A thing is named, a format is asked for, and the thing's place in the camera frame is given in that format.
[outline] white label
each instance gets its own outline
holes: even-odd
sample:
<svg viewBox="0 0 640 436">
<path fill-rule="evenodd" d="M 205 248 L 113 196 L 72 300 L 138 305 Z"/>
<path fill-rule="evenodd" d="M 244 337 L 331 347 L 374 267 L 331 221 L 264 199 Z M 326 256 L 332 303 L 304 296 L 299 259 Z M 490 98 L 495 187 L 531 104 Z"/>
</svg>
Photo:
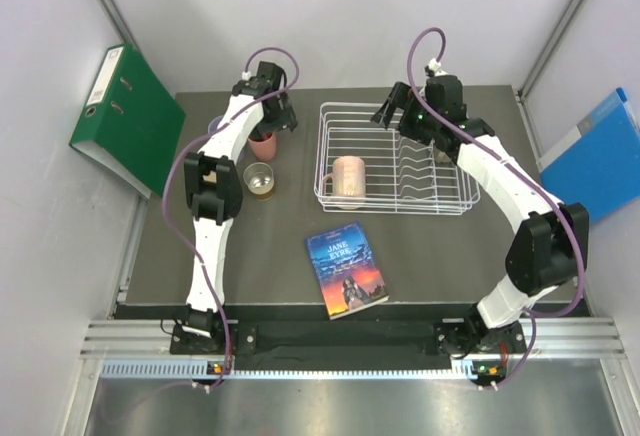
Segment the white label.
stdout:
<svg viewBox="0 0 640 436">
<path fill-rule="evenodd" d="M 107 91 L 107 88 L 111 83 L 111 78 L 116 70 L 116 66 L 118 66 L 118 61 L 120 61 L 120 55 L 122 54 L 123 49 L 124 48 L 121 46 L 119 48 L 114 48 L 107 53 L 107 56 L 104 58 L 104 62 L 102 63 L 102 67 L 100 68 L 100 72 L 98 73 L 98 77 L 96 78 L 96 82 L 93 85 L 93 89 L 91 90 L 91 94 L 89 94 L 86 106 L 89 106 L 90 104 L 99 104 L 104 99 L 104 93 Z"/>
</svg>

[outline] gray floor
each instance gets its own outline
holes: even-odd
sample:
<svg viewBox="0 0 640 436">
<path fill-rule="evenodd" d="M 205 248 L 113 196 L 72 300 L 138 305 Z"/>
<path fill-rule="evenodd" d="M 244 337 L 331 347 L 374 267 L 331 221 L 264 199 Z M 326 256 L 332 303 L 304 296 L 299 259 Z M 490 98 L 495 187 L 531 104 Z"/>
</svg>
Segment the gray floor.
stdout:
<svg viewBox="0 0 640 436">
<path fill-rule="evenodd" d="M 174 387 L 126 416 L 163 383 L 101 380 L 86 434 L 622 435 L 598 361 L 530 361 L 498 393 L 468 381 L 230 381 L 209 396 Z"/>
<path fill-rule="evenodd" d="M 513 234 L 486 195 L 463 216 L 325 213 L 313 193 L 318 114 L 326 101 L 382 102 L 388 89 L 296 90 L 290 96 L 299 126 L 278 134 L 272 166 L 276 194 L 245 202 L 229 236 L 224 276 L 227 303 L 320 303 L 322 296 L 303 243 L 305 237 L 359 220 L 391 294 L 391 302 L 471 302 L 504 275 Z M 228 92 L 183 93 L 187 113 L 180 147 L 204 133 L 224 113 Z M 506 149 L 530 174 L 536 165 L 512 89 L 465 88 L 469 113 L 484 118 Z M 255 161 L 248 154 L 240 171 Z M 170 211 L 193 238 L 182 174 L 170 193 Z M 191 284 L 192 255 L 165 226 L 160 201 L 150 202 L 129 287 L 129 303 L 184 303 Z M 572 287 L 551 299 L 566 301 Z"/>
</svg>

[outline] book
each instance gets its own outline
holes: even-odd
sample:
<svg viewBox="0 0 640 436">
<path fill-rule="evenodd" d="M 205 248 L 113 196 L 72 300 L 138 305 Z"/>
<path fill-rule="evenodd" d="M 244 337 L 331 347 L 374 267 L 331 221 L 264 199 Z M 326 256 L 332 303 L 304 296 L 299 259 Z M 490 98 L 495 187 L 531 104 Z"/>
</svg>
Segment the book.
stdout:
<svg viewBox="0 0 640 436">
<path fill-rule="evenodd" d="M 122 44 L 106 51 L 69 145 L 144 197 L 162 196 L 184 119 L 142 54 Z"/>
<path fill-rule="evenodd" d="M 362 311 L 389 299 L 359 222 L 305 239 L 329 319 Z"/>
<path fill-rule="evenodd" d="M 640 195 L 640 131 L 617 88 L 542 158 L 542 185 L 596 222 Z"/>
</svg>

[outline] blue folder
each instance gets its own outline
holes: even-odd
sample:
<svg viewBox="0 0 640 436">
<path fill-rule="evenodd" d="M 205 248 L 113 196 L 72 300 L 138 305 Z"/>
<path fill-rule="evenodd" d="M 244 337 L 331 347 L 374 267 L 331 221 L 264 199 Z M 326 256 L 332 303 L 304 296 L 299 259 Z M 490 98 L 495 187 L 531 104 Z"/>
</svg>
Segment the blue folder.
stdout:
<svg viewBox="0 0 640 436">
<path fill-rule="evenodd" d="M 582 203 L 592 222 L 640 195 L 640 132 L 622 88 L 559 144 L 568 143 L 549 151 L 559 156 L 547 158 L 540 173 L 547 191 L 567 204 Z"/>
</svg>

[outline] white wall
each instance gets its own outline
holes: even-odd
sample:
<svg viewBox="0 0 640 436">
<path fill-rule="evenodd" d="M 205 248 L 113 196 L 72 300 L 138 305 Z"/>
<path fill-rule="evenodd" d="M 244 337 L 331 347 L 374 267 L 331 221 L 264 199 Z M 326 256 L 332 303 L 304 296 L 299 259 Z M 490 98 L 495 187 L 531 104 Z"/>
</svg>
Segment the white wall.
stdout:
<svg viewBox="0 0 640 436">
<path fill-rule="evenodd" d="M 0 21 L 0 434 L 54 434 L 135 203 L 67 146 L 119 41 L 95 0 L 0 0 Z"/>
<path fill-rule="evenodd" d="M 173 91 L 227 90 L 247 56 L 280 45 L 300 87 L 389 86 L 427 26 L 449 37 L 446 69 L 466 84 L 518 86 L 568 0 L 116 0 Z M 435 53 L 425 44 L 421 64 Z"/>
<path fill-rule="evenodd" d="M 618 86 L 640 116 L 639 14 L 640 0 L 587 1 L 529 100 L 543 151 Z M 615 318 L 640 380 L 640 200 L 596 224 L 590 238 L 590 295 Z"/>
</svg>

